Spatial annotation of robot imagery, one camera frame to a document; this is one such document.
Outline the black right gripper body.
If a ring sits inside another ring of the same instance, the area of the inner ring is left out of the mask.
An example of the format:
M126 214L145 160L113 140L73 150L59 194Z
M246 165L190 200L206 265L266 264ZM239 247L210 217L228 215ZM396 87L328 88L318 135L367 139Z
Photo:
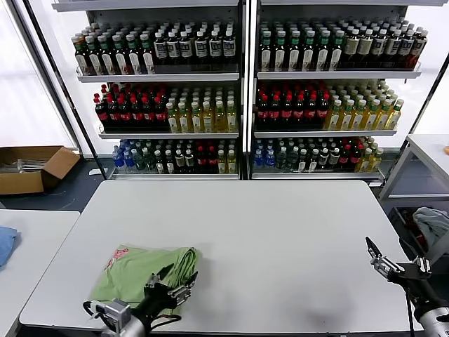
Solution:
M404 272L390 276L387 278L388 282L410 289L411 293L426 293L429 290L430 265L426 263L424 265L400 263L399 265L404 268Z

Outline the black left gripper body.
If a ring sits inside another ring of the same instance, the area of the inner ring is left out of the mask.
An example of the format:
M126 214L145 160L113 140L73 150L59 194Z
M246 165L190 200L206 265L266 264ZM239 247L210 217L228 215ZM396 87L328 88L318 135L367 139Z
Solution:
M145 329L151 329L152 322L165 309L175 309L177 301L170 295L174 288L165 284L144 286L144 299L135 307L135 317Z

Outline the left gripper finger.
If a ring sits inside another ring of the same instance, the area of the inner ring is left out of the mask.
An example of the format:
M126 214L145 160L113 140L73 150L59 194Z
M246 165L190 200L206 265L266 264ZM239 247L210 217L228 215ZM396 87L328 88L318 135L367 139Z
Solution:
M198 272L195 272L185 284L180 285L168 292L170 298L173 299L175 306L179 307L181 304L187 301L192 294L192 288L195 285Z
M152 273L149 279L145 284L145 288L154 288L156 284L161 283L163 279L169 274L172 270L174 264L171 263L163 268L161 268L158 272Z

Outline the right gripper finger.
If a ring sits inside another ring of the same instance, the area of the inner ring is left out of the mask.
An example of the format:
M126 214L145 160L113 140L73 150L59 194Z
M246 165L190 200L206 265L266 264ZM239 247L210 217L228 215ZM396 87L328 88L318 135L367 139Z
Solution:
M399 275L404 272L403 267L381 253L370 237L366 237L366 245L368 254L371 257L370 264L384 278L389 278L392 275Z

